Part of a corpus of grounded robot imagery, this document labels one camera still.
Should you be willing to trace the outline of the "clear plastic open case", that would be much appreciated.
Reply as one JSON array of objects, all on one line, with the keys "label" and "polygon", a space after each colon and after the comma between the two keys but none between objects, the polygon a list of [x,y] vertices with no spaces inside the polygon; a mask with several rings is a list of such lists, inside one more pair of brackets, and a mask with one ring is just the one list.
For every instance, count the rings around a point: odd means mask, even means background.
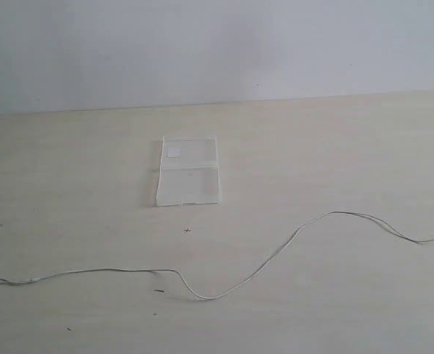
[{"label": "clear plastic open case", "polygon": [[163,138],[156,205],[218,204],[221,200],[216,137]]}]

